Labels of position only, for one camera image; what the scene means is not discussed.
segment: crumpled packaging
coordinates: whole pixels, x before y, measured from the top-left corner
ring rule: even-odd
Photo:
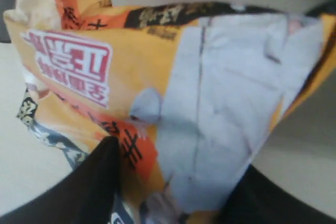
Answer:
[[[333,16],[17,0],[4,18],[29,130],[74,166],[118,137],[124,223],[209,223],[274,127],[336,65]]]

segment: white background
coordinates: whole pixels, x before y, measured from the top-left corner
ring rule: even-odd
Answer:
[[[156,5],[197,0],[113,0]],[[220,0],[301,13],[326,0]],[[43,146],[15,119],[24,94],[16,52],[0,44],[0,215],[33,199],[70,172],[62,153]],[[255,164],[308,204],[336,217],[335,76],[282,124]]]

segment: plastic wrapper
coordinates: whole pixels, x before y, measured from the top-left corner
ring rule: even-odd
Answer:
[[[272,129],[336,65],[333,16],[17,0],[5,22],[29,130],[73,167],[118,137],[124,223],[209,223]]]

